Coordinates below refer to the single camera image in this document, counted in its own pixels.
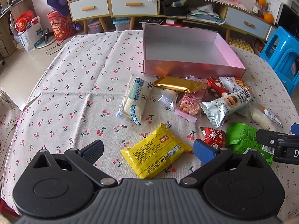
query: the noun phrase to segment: cabinet leg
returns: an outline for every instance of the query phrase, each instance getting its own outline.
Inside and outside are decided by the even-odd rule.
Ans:
[[[230,34],[231,34],[231,30],[230,29],[226,29],[226,34],[225,34],[225,41],[226,41],[226,43],[228,43]]]
[[[134,28],[134,22],[135,22],[135,17],[131,17],[131,20],[130,20],[130,30],[132,30]]]
[[[106,27],[106,24],[105,24],[105,22],[104,22],[104,19],[103,19],[102,17],[99,17],[99,20],[100,20],[100,23],[101,23],[101,25],[102,25],[102,28],[103,28],[104,32],[107,32],[108,29],[107,29],[107,27]]]
[[[87,20],[83,20],[84,33],[88,34]]]

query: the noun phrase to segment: orange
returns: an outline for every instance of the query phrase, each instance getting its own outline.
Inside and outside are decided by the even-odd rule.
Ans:
[[[266,0],[256,0],[258,4],[260,4],[261,6],[266,6]]]
[[[264,20],[270,24],[274,23],[274,17],[271,13],[264,14]]]

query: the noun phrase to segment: gold wrapper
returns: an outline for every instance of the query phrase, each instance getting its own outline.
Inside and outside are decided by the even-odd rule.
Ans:
[[[195,93],[204,86],[204,82],[192,81],[176,77],[161,77],[154,86],[171,89],[183,93]]]

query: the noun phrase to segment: open cardboard box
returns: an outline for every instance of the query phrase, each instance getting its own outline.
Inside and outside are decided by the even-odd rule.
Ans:
[[[146,74],[207,79],[242,77],[246,69],[216,32],[176,26],[144,26]]]

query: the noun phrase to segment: wooden handle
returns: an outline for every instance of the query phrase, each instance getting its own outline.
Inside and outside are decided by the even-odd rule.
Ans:
[[[126,6],[131,7],[131,6],[142,6],[142,2],[127,2]]]
[[[94,9],[94,8],[95,8],[94,6],[83,7],[83,8],[82,8],[82,11],[89,11],[89,10],[92,10],[92,9]]]
[[[244,24],[246,24],[246,25],[249,26],[249,27],[255,28],[255,25],[254,25],[254,24],[251,24],[251,23],[249,23],[249,22],[247,22],[247,21],[244,21]]]

